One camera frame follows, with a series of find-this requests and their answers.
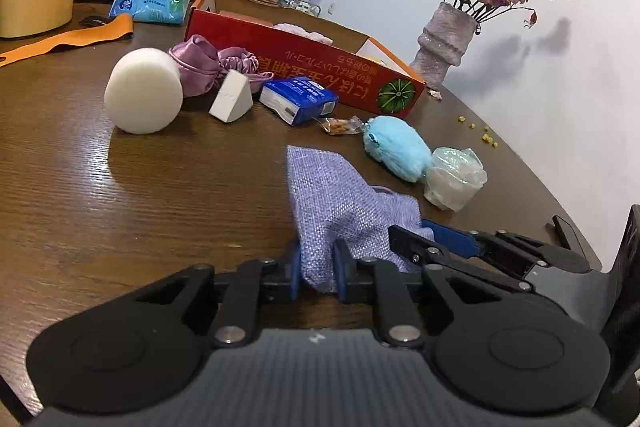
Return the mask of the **white item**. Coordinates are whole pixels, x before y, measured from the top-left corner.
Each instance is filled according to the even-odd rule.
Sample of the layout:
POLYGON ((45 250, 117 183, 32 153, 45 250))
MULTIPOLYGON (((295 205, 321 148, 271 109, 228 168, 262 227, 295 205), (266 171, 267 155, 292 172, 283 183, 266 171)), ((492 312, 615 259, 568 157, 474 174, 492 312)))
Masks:
POLYGON ((441 210, 460 211, 488 181, 472 148, 439 147, 425 173, 424 197, 441 210))

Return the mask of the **purple drawstring pouch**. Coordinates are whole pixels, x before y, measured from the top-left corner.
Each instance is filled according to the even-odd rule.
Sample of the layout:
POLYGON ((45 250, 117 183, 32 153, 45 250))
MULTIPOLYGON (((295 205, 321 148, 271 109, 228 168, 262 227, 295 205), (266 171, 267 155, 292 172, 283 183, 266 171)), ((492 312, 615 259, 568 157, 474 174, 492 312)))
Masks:
POLYGON ((356 259, 393 262, 402 272, 413 266, 390 250, 387 229, 398 225, 432 241, 418 201, 371 185, 340 154, 289 146, 288 194, 300 244, 302 277, 320 293, 336 291, 332 246, 343 239, 356 259))

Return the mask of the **blue fluffy puff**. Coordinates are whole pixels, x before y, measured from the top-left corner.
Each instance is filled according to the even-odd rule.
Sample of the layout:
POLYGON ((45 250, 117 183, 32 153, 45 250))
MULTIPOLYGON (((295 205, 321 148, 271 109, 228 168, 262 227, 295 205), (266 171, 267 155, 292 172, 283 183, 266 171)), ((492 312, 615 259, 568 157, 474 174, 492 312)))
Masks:
POLYGON ((393 116, 369 119, 363 128, 363 148, 401 180, 421 181, 432 165, 432 151, 422 136, 404 120, 393 116))

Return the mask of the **small snack packet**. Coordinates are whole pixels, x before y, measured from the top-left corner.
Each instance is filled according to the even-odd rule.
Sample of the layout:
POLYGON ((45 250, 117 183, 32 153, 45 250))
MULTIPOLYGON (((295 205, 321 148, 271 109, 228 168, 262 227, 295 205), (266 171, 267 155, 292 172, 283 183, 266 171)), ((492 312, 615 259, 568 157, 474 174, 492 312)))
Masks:
POLYGON ((357 135, 363 132, 363 122, 357 116, 350 118, 322 117, 320 127, 329 135, 357 135))

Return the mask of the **white triangular sponge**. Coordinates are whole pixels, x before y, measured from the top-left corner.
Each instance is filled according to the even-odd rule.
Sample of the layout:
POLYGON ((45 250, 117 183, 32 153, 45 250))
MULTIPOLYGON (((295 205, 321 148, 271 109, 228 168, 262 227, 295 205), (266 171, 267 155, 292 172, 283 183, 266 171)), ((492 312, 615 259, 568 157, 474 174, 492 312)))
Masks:
POLYGON ((224 124, 231 124, 242 118, 253 104, 248 77, 236 70, 230 70, 208 113, 224 124))

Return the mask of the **blue tissue pack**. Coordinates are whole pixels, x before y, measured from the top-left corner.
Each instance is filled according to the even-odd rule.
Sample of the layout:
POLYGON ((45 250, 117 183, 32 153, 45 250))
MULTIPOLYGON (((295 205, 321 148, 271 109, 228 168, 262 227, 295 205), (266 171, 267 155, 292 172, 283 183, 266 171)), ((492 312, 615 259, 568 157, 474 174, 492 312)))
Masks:
POLYGON ((330 115, 338 96, 307 77, 270 80, 262 85, 259 102, 285 124, 298 126, 330 115))

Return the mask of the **white foam cylinder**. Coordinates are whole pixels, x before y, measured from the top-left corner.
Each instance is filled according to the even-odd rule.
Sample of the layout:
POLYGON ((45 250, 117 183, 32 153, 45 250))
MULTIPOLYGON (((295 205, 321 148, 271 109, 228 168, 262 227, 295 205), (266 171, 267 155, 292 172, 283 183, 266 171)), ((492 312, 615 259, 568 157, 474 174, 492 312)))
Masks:
POLYGON ((180 72, 168 53, 142 48, 114 66, 104 91, 104 108, 114 126, 131 134, 152 134, 171 124, 183 101, 180 72))

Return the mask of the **fluffy lilac headband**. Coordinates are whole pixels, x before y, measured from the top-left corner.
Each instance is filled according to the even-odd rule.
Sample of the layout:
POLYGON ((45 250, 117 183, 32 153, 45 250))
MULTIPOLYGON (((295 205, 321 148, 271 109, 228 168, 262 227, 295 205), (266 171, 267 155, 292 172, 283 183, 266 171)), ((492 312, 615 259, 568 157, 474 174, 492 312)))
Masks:
POLYGON ((303 37, 315 42, 320 42, 325 44, 326 46, 332 46, 333 40, 320 32, 315 31, 306 31, 305 28, 289 24, 289 23, 278 23, 273 26, 274 29, 285 31, 288 34, 296 35, 299 37, 303 37))

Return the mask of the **yellow crumbs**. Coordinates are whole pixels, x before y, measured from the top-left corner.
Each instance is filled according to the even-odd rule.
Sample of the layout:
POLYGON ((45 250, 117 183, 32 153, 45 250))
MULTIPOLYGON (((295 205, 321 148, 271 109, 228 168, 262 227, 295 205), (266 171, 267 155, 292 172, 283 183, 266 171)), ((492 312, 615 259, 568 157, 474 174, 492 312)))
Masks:
POLYGON ((477 130, 480 132, 480 141, 484 144, 490 145, 492 148, 497 148, 500 142, 497 140, 495 135, 492 133, 491 129, 488 126, 480 126, 475 121, 469 120, 465 116, 460 115, 457 118, 457 122, 459 124, 465 124, 470 130, 477 130))

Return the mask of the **fallen petal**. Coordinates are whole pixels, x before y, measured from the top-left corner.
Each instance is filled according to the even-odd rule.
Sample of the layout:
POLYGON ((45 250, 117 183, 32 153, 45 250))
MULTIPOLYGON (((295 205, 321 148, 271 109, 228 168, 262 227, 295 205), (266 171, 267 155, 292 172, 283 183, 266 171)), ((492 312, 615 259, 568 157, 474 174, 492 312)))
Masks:
POLYGON ((442 101, 442 94, 434 89, 430 89, 428 90, 428 94, 431 95, 432 98, 434 98, 437 101, 442 101))

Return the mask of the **red cardboard box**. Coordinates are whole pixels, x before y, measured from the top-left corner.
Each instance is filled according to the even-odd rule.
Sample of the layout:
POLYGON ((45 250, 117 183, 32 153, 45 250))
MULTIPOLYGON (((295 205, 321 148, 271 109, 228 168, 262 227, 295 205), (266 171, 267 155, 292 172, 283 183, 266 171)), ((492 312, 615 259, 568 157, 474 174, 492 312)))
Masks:
POLYGON ((239 46, 277 79, 306 76, 344 105, 406 117, 425 82, 385 46, 356 30, 262 0, 195 0, 186 36, 201 35, 218 49, 239 46), (289 23, 320 32, 332 46, 274 29, 289 23))

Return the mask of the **pink textured vase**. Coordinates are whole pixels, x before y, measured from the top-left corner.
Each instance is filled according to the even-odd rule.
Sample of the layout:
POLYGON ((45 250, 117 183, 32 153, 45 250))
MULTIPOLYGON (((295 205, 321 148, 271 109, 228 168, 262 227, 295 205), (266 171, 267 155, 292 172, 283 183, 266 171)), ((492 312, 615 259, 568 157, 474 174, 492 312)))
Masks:
POLYGON ((410 67, 430 89, 438 90, 450 67, 458 67, 476 30, 477 21, 447 2, 440 2, 418 37, 419 49, 410 67))

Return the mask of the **purple satin scrunchie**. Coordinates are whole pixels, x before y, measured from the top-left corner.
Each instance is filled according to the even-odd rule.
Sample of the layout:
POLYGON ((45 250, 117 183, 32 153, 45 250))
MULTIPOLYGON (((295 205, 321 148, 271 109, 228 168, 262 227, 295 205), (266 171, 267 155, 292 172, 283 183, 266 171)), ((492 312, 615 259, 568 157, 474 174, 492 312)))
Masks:
POLYGON ((193 35, 168 50, 177 64, 183 96, 195 98, 210 91, 217 92, 230 70, 250 80, 250 92, 257 93, 272 72, 259 72, 258 57, 239 46, 216 49, 201 35, 193 35))

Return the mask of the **orange shoehorn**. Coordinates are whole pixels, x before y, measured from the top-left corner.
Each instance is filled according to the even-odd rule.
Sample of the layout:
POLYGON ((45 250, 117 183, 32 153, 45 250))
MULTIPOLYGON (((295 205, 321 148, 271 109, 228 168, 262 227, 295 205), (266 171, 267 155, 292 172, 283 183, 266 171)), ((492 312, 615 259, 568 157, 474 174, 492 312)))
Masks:
POLYGON ((62 34, 3 52, 1 54, 1 66, 6 67, 29 58, 48 54, 60 46, 83 48, 96 43, 115 41, 133 33, 134 20, 128 14, 122 14, 116 16, 114 20, 105 25, 62 32, 62 34))

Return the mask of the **blue wet wipes pack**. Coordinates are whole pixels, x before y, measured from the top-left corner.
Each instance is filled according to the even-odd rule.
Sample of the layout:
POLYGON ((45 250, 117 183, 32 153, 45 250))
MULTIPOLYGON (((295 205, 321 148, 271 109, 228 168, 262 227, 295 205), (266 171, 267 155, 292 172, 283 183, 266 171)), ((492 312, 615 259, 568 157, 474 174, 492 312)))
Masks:
POLYGON ((128 14, 135 22, 181 25, 191 0, 114 0, 109 17, 128 14))

